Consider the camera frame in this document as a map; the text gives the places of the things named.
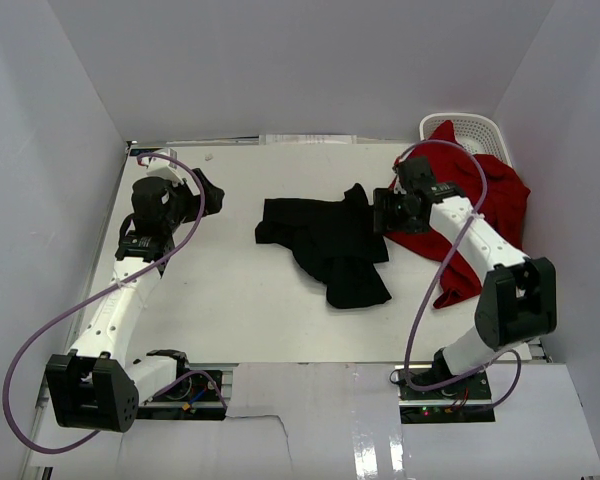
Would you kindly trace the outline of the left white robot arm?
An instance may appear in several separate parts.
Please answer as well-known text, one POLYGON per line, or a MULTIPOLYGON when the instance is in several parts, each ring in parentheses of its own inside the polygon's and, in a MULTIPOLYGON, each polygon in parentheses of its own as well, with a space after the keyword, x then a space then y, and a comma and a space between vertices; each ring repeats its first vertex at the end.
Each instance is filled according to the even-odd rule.
POLYGON ((156 171, 132 186, 132 211, 119 230, 110 285, 84 332, 65 354, 54 354, 45 376, 59 426, 126 432, 139 407, 163 393, 185 396, 191 374, 187 358, 176 350, 153 350, 129 361, 132 333, 152 291, 162 279, 174 234, 185 223, 220 212, 224 198, 200 169, 201 186, 172 168, 156 171))

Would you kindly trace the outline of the black t shirt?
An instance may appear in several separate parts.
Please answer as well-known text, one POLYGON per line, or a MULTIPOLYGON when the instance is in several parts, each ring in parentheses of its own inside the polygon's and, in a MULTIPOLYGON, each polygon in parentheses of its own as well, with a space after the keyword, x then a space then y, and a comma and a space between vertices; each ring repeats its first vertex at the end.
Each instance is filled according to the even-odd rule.
POLYGON ((388 250, 373 230, 372 207, 358 183, 340 201, 265 200, 255 241, 289 249, 297 265, 325 286, 326 301, 336 309, 368 308, 392 299, 375 268, 389 260, 388 250))

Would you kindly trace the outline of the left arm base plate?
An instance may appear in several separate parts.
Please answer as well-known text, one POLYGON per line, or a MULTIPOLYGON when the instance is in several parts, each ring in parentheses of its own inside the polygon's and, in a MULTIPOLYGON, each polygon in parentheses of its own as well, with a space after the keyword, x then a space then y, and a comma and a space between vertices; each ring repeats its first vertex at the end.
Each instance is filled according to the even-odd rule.
POLYGON ((202 374, 183 380, 178 386, 139 408, 137 420, 153 421, 223 421, 226 403, 231 398, 233 371, 231 368, 207 370, 216 382, 215 388, 202 374))

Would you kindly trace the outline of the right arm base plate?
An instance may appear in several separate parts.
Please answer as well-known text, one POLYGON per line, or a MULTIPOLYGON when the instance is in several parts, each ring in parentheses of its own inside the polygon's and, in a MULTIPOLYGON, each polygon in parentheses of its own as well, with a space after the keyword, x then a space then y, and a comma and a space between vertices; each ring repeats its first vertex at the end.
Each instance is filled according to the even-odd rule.
POLYGON ((403 425, 493 423, 491 388, 485 373, 478 373, 439 390, 420 392, 394 370, 389 381, 398 387, 400 420, 403 425))

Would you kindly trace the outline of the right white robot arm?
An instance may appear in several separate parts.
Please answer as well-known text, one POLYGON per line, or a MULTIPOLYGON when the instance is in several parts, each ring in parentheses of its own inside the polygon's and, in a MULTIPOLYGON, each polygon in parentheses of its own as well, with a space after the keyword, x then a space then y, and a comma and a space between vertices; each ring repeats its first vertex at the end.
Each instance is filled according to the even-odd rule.
POLYGON ((441 234, 451 244, 441 265, 459 255, 481 285, 473 326, 437 351, 429 369, 390 376, 395 385, 452 399, 500 355, 555 331, 556 270, 506 241, 456 184, 436 179, 426 158, 401 160, 393 170, 395 186, 374 192, 375 230, 441 234))

